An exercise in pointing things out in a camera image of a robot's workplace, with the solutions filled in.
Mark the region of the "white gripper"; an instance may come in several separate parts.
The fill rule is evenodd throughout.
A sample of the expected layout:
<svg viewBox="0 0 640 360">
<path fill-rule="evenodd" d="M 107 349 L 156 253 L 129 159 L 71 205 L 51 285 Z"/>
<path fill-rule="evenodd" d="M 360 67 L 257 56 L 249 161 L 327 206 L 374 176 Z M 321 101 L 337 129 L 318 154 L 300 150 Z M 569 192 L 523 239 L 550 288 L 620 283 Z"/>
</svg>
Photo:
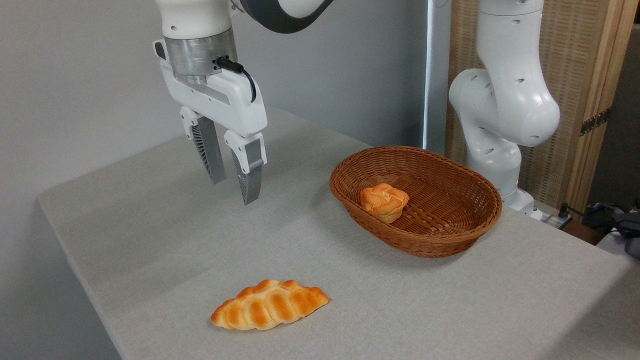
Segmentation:
<svg viewBox="0 0 640 360">
<path fill-rule="evenodd" d="M 254 202 L 261 190 L 262 167 L 267 164 L 260 132 L 268 119 L 258 83 L 222 69 L 209 75 L 205 84 L 192 84 L 174 73 L 164 40 L 154 41 L 154 51 L 169 93 L 183 105 L 180 116 L 185 134 L 196 146 L 208 177 L 214 184 L 226 179 L 215 128 L 218 123 L 229 129 L 224 140 L 231 150 L 243 203 Z"/>
</svg>

